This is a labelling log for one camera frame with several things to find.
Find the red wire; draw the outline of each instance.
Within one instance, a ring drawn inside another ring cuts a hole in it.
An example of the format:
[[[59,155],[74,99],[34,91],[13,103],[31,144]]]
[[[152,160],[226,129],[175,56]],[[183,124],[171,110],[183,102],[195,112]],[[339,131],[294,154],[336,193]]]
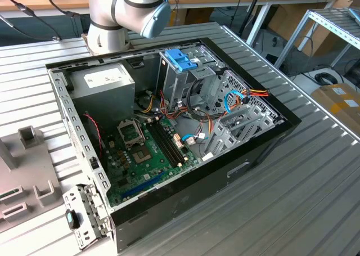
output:
[[[96,121],[88,114],[84,114],[87,118],[89,118],[91,120],[91,122],[94,124],[96,131],[97,131],[97,137],[99,138],[99,147],[100,147],[100,158],[102,158],[102,146],[101,146],[101,136],[100,136],[100,130],[99,127],[97,126]]]

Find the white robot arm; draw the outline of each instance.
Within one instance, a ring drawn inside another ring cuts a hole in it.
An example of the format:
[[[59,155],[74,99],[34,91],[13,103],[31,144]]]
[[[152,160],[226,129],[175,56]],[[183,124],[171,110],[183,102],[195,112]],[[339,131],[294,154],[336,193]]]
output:
[[[91,25],[87,42],[96,54],[129,48],[127,29],[155,38],[170,19],[164,0],[89,0]]]

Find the metal table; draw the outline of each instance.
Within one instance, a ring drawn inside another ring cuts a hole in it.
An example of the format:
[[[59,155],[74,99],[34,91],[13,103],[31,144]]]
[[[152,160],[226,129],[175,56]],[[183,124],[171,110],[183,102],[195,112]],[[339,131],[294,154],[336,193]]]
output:
[[[209,37],[302,123],[266,161],[144,237],[123,255],[356,255],[360,250],[360,140],[306,93],[216,23],[169,28],[140,48]],[[86,182],[62,124],[45,63],[88,56],[81,39],[0,48],[0,135],[45,134],[64,191]],[[80,253],[60,206],[0,235],[3,255]],[[114,255],[108,238],[83,252]]]
[[[284,62],[286,56],[289,54],[294,42],[300,36],[303,28],[306,26],[309,20],[315,21],[315,24],[310,28],[309,32],[306,34],[306,37],[311,37],[314,30],[320,25],[333,32],[338,37],[345,40],[348,44],[332,62],[331,66],[335,66],[337,62],[344,56],[344,54],[354,46],[360,50],[360,25],[355,22],[353,18],[350,17],[346,9],[337,9],[329,8],[323,10],[308,10],[298,27],[295,29],[294,33],[290,37],[287,45],[283,49],[279,58],[275,63],[275,67],[279,68]],[[308,38],[304,38],[300,44],[298,50],[302,50],[305,44],[307,43]]]

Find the yellow wire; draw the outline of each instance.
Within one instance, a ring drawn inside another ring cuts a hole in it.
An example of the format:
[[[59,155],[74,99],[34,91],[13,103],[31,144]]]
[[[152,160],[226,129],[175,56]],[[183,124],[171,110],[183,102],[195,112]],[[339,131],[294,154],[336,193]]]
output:
[[[146,110],[142,111],[142,113],[145,114],[145,113],[148,113],[151,110],[153,99],[154,99],[154,96],[151,96],[151,100],[150,100],[150,104],[149,104],[148,108]]]
[[[261,92],[261,93],[266,93],[268,92],[267,90],[253,90],[253,89],[249,89],[249,91],[253,91],[253,92]]]

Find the blue drive bay handle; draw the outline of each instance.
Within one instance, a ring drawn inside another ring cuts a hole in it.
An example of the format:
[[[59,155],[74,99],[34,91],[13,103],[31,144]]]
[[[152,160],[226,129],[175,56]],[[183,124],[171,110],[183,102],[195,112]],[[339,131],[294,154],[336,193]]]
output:
[[[177,67],[181,72],[196,69],[197,65],[182,53],[179,49],[166,50],[165,56]]]

